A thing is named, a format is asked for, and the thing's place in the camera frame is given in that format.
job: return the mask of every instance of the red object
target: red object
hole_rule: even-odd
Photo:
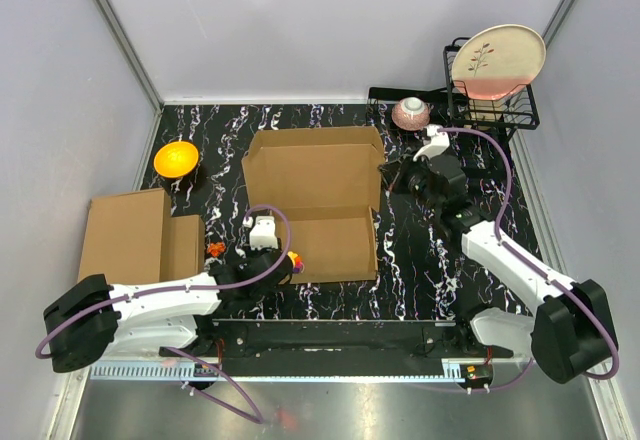
[[[227,250],[223,242],[212,243],[207,247],[207,253],[214,258],[218,258]]]

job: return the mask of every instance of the brown cardboard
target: brown cardboard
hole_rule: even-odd
[[[167,271],[163,281],[182,280],[204,271],[204,222],[199,215],[169,219]]]
[[[92,199],[78,281],[103,273],[110,284],[158,282],[167,272],[170,208],[161,188]]]
[[[304,273],[293,283],[373,280],[371,209],[380,208],[384,148],[375,127],[258,132],[242,159],[249,203],[283,210]],[[278,222],[278,235],[284,229]]]

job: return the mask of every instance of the wall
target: wall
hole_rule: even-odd
[[[620,341],[618,382],[640,426],[638,123],[640,0],[578,0],[535,81],[533,157],[569,273],[607,290]]]
[[[444,85],[442,49],[560,0],[111,0],[168,101],[362,100]]]
[[[42,311],[74,284],[88,200],[130,190],[153,112],[92,0],[0,0],[0,424],[36,439]]]

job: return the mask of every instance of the black marble table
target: black marble table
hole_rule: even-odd
[[[432,111],[443,123],[446,111]],[[420,134],[400,133],[386,105],[206,105],[165,107],[142,188],[164,187],[173,215],[199,214],[206,225],[206,243],[225,242],[227,251],[213,262],[238,258],[236,246],[247,240],[242,215],[248,208],[241,159],[253,135],[262,129],[326,128],[374,125],[382,135],[387,160],[397,159],[422,144]],[[464,165],[484,168],[499,159],[485,144],[463,135],[452,148]],[[196,170],[169,181],[153,170],[153,156],[168,142],[189,140],[200,151]],[[484,179],[472,188],[474,201],[498,211],[504,198],[500,180]],[[430,225],[432,213],[405,196],[385,194],[376,216],[379,273],[376,281],[322,285],[286,285],[255,307],[234,317],[247,319],[444,320],[453,319],[461,299],[485,302],[509,312],[525,308],[487,270],[462,255],[450,253]],[[538,246],[517,176],[502,228],[529,251]]]

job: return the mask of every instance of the wire rack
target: wire rack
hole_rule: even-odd
[[[538,128],[540,117],[530,84],[514,87],[511,94],[499,100],[474,100],[467,97],[464,82],[452,79],[453,62],[469,38],[458,37],[451,45],[444,47],[444,70],[451,123],[479,130],[502,130],[507,142],[519,129]]]

